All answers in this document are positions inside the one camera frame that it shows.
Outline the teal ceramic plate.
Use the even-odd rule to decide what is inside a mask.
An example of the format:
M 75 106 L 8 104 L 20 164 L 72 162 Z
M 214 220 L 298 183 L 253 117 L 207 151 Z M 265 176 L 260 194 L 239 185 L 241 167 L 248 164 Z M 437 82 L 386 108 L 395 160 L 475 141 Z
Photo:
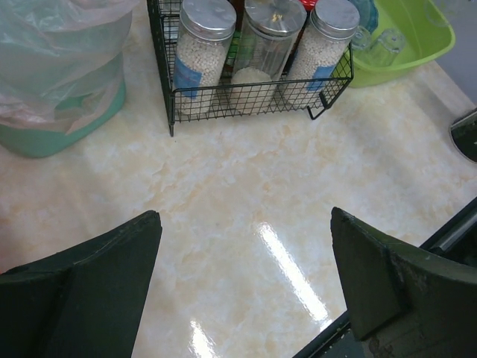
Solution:
M 379 12 L 374 0 L 350 0 L 350 2 L 359 12 L 359 25 L 366 28 L 372 34 L 379 24 Z

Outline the small glass bowl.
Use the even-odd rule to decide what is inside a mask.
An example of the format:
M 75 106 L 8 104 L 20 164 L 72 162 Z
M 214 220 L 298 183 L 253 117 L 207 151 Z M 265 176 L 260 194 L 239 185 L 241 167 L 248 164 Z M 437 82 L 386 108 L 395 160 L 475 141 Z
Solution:
M 371 33 L 363 26 L 359 25 L 351 40 L 353 51 L 366 52 L 371 44 Z

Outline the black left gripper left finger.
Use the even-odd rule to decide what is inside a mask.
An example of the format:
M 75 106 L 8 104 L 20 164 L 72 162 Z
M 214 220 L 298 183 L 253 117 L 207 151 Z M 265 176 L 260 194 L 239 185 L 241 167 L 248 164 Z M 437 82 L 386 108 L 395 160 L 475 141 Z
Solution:
M 131 357 L 161 235 L 149 210 L 1 274 L 1 356 Z

